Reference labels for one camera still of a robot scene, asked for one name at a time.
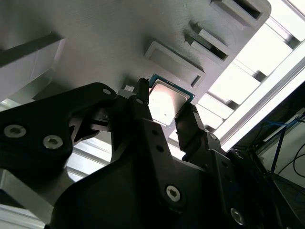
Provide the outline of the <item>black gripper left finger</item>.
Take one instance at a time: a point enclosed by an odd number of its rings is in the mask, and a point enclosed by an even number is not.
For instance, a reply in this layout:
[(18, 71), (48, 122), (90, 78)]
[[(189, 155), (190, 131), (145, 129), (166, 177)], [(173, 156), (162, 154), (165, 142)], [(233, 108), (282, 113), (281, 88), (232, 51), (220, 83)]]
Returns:
[(59, 198), (76, 183), (67, 180), (65, 169), (73, 147), (107, 131), (111, 163), (132, 157), (152, 179), (153, 196), (181, 213), (186, 206), (182, 183), (148, 103), (149, 81), (141, 78), (128, 98), (92, 83), (1, 112), (1, 192), (34, 214), (53, 214)]

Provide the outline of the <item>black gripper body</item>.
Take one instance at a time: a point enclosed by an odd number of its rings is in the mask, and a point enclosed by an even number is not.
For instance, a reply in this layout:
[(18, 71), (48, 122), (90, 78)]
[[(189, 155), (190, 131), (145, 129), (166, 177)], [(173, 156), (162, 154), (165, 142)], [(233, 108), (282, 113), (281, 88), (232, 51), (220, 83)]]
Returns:
[(57, 201), (51, 229), (225, 229), (210, 176), (197, 166), (175, 160), (186, 206), (168, 209), (152, 191), (153, 182), (132, 157), (107, 165), (69, 187)]

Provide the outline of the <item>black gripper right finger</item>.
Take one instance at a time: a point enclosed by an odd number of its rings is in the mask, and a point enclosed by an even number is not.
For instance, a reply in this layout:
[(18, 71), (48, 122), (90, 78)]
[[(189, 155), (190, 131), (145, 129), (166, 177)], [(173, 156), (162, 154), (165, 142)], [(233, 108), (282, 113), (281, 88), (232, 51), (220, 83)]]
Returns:
[(250, 156), (222, 150), (207, 131), (196, 107), (186, 104), (178, 113), (176, 130), (183, 161), (204, 170), (204, 226), (211, 229), (282, 229), (278, 207), (258, 175)]

